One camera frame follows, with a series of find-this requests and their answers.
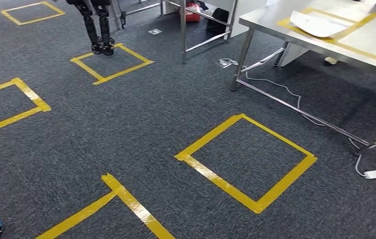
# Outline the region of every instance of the white paper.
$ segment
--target white paper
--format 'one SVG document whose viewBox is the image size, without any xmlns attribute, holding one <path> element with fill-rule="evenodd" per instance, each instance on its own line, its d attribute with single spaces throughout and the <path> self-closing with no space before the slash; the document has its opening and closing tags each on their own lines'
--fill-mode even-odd
<svg viewBox="0 0 376 239">
<path fill-rule="evenodd" d="M 349 28 L 349 26 L 335 21 L 309 16 L 297 11 L 292 12 L 290 22 L 316 37 L 330 37 Z"/>
</svg>

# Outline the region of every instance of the robot leg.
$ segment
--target robot leg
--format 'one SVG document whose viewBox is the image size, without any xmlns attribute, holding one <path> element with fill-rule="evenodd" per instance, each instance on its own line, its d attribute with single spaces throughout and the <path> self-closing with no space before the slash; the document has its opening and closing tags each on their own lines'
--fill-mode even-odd
<svg viewBox="0 0 376 239">
<path fill-rule="evenodd" d="M 97 36 L 97 31 L 92 19 L 93 12 L 91 11 L 85 0 L 66 0 L 68 4 L 74 5 L 79 12 L 84 16 L 85 27 L 88 32 L 92 47 L 91 50 L 94 54 L 101 54 L 103 52 L 103 46 L 101 39 Z"/>
<path fill-rule="evenodd" d="M 95 9 L 98 17 L 100 17 L 100 29 L 103 42 L 103 54 L 107 56 L 113 55 L 115 40 L 110 37 L 109 27 L 109 9 L 110 0 L 91 0 L 91 4 Z"/>
</svg>

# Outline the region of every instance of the gray carpet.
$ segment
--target gray carpet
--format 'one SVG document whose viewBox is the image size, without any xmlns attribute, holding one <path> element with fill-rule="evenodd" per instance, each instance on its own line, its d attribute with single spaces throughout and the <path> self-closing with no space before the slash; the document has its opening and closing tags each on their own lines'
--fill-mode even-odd
<svg viewBox="0 0 376 239">
<path fill-rule="evenodd" d="M 0 0 L 0 10 L 30 3 Z M 111 173 L 178 239 L 376 239 L 376 180 L 355 172 L 348 140 L 248 89 L 229 91 L 235 69 L 216 62 L 238 59 L 244 35 L 200 48 L 182 65 L 177 15 L 159 16 L 159 9 L 151 9 L 129 16 L 127 30 L 114 31 L 113 37 L 155 62 L 94 86 L 96 79 L 70 62 L 89 52 L 82 16 L 65 1 L 52 4 L 66 14 L 23 26 L 0 14 L 0 84 L 20 77 L 52 108 L 0 129 L 2 238 L 42 234 L 107 194 L 101 175 Z M 33 17 L 30 8 L 19 14 Z M 205 24 L 188 25 L 189 45 L 204 39 Z M 154 28 L 163 33 L 147 33 Z M 247 61 L 281 44 L 258 33 Z M 106 76 L 138 63 L 124 55 L 84 62 Z M 265 65 L 250 76 L 287 85 L 303 96 L 304 109 L 361 137 L 374 137 L 376 75 L 343 63 L 325 67 L 323 59 L 307 53 L 284 69 Z M 296 101 L 281 88 L 252 84 Z M 0 91 L 0 120 L 32 107 L 17 88 Z M 239 113 L 318 157 L 259 215 L 173 157 Z M 302 158 L 244 121 L 193 156 L 254 200 Z M 363 157 L 360 169 L 376 169 L 376 150 Z M 115 198 L 61 238 L 155 236 Z"/>
</svg>

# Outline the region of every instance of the metal table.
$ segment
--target metal table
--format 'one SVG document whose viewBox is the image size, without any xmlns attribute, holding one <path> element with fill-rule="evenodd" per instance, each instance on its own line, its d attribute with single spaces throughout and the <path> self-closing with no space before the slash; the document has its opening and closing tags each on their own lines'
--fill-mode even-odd
<svg viewBox="0 0 376 239">
<path fill-rule="evenodd" d="M 118 7 L 118 12 L 116 11 L 116 8 L 113 4 L 113 0 L 112 0 L 112 12 L 113 12 L 113 18 L 115 20 L 115 23 L 116 23 L 116 26 L 118 28 L 118 30 L 120 29 L 120 25 L 122 23 L 122 9 L 120 7 L 120 0 L 116 0 L 117 1 L 117 7 Z M 195 10 L 192 10 L 192 9 L 189 9 L 189 8 L 186 8 L 186 7 L 180 7 L 180 6 L 186 6 L 186 0 L 160 0 L 159 3 L 156 3 L 156 4 L 152 4 L 152 5 L 149 5 L 149 6 L 146 6 L 146 7 L 143 7 L 143 8 L 140 8 L 140 9 L 137 9 L 137 10 L 134 10 L 134 11 L 131 11 L 131 12 L 124 12 L 124 16 L 129 16 L 129 15 L 132 15 L 132 14 L 135 14 L 135 13 L 138 13 L 138 12 L 141 12 L 141 11 L 145 11 L 145 10 L 148 10 L 150 8 L 153 8 L 153 7 L 157 7 L 159 6 L 160 7 L 160 11 L 161 11 L 161 15 L 163 15 L 163 2 L 168 2 L 174 6 L 177 6 L 179 7 L 179 15 L 180 15 L 180 32 L 181 32 L 181 57 L 182 57 L 182 63 L 185 63 L 186 62 L 186 53 L 189 52 L 189 51 L 192 51 L 200 46 L 203 46 L 207 43 L 210 43 L 212 41 L 215 41 L 217 39 L 220 39 L 220 38 L 223 38 L 225 36 L 227 36 L 227 40 L 230 39 L 231 37 L 231 34 L 232 34 L 232 28 L 233 28 L 233 22 L 234 22 L 234 19 L 235 19 L 235 11 L 236 11 L 236 7 L 238 5 L 238 0 L 234 0 L 234 8 L 233 8 L 233 13 L 232 13 L 232 17 L 230 19 L 230 22 L 227 23 L 227 22 L 223 22 L 223 21 L 220 21 L 212 16 L 209 16 L 209 15 L 206 15 L 202 12 L 199 12 L 199 11 L 195 11 Z M 195 46 L 192 46 L 192 47 L 189 47 L 187 48 L 186 47 L 186 17 L 185 17 L 185 10 L 186 11 L 189 11 L 189 12 L 192 12 L 192 13 L 196 13 L 202 17 L 205 17 L 205 18 L 208 18 L 210 20 L 213 20 L 213 21 L 216 21 L 220 24 L 223 24 L 225 25 L 228 30 L 225 31 L 224 33 L 222 34 L 219 34 L 217 36 L 214 36 L 198 45 L 195 45 Z"/>
<path fill-rule="evenodd" d="M 366 149 L 376 147 L 376 139 L 372 141 L 361 139 L 240 79 L 242 73 L 265 64 L 273 57 L 277 57 L 275 65 L 278 65 L 289 43 L 376 73 L 376 5 L 370 4 L 370 1 L 280 0 L 241 16 L 239 23 L 249 27 L 249 30 L 231 90 L 236 90 L 239 84 L 246 86 L 359 142 L 363 146 L 356 152 L 357 155 L 362 154 Z M 343 21 L 349 23 L 351 27 L 332 38 L 319 39 L 290 23 L 289 18 L 294 10 Z M 282 48 L 270 56 L 243 68 L 245 57 L 256 30 L 280 38 L 285 43 Z"/>
</svg>

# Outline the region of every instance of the metal rack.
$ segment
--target metal rack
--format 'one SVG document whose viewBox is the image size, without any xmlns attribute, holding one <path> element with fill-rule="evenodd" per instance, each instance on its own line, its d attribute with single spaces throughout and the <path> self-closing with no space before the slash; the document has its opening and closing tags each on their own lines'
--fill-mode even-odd
<svg viewBox="0 0 376 239">
<path fill-rule="evenodd" d="M 182 63 L 186 62 L 186 53 L 187 52 L 190 52 L 190 51 L 192 51 L 192 50 L 194 50 L 198 47 L 201 47 L 201 46 L 203 46 L 207 43 L 210 43 L 210 42 L 215 41 L 217 39 L 220 39 L 222 37 L 227 37 L 226 40 L 229 40 L 231 38 L 231 34 L 232 34 L 232 30 L 233 30 L 233 23 L 234 23 L 234 20 L 235 20 L 235 12 L 236 12 L 236 8 L 237 8 L 237 5 L 238 5 L 238 0 L 234 0 L 234 7 L 232 9 L 232 17 L 230 19 L 230 22 L 227 23 L 227 22 L 220 21 L 220 20 L 218 20 L 218 19 L 216 19 L 212 16 L 208 16 L 206 14 L 203 14 L 202 12 L 195 11 L 195 10 L 192 10 L 192 9 L 189 9 L 189 8 L 186 8 L 186 7 L 181 7 L 181 6 L 186 6 L 186 0 L 175 0 L 179 4 L 173 2 L 172 0 L 160 0 L 159 3 L 152 4 L 152 5 L 149 5 L 149 6 L 134 10 L 134 11 L 130 11 L 130 12 L 122 11 L 122 9 L 120 7 L 120 0 L 116 0 L 116 1 L 117 1 L 117 5 L 118 5 L 117 7 L 119 8 L 120 14 L 116 13 L 116 8 L 113 5 L 113 1 L 112 1 L 112 9 L 113 9 L 112 12 L 114 14 L 115 23 L 116 23 L 118 30 L 120 30 L 120 25 L 122 25 L 122 23 L 123 23 L 123 25 L 125 24 L 125 17 L 126 16 L 129 16 L 129 15 L 132 15 L 132 14 L 135 14 L 135 13 L 138 13 L 138 12 L 142 12 L 142 11 L 145 11 L 145 10 L 148 10 L 150 8 L 157 7 L 157 6 L 160 7 L 160 13 L 161 13 L 161 15 L 163 15 L 163 4 L 164 4 L 164 2 L 167 2 L 169 4 L 172 4 L 174 6 L 179 7 L 179 15 L 180 15 L 180 23 L 181 23 L 180 24 L 180 31 L 181 31 L 181 58 L 182 58 Z M 227 29 L 226 32 L 224 32 L 222 34 L 219 34 L 219 35 L 214 36 L 214 37 L 212 37 L 212 38 L 210 38 L 210 39 L 208 39 L 204 42 L 199 43 L 198 45 L 187 48 L 186 47 L 186 16 L 185 16 L 186 14 L 185 14 L 185 10 L 190 11 L 190 12 L 195 13 L 195 14 L 198 14 L 202 17 L 213 20 L 213 21 L 218 22 L 220 24 L 223 24 L 224 26 L 228 27 L 229 29 Z"/>
</svg>

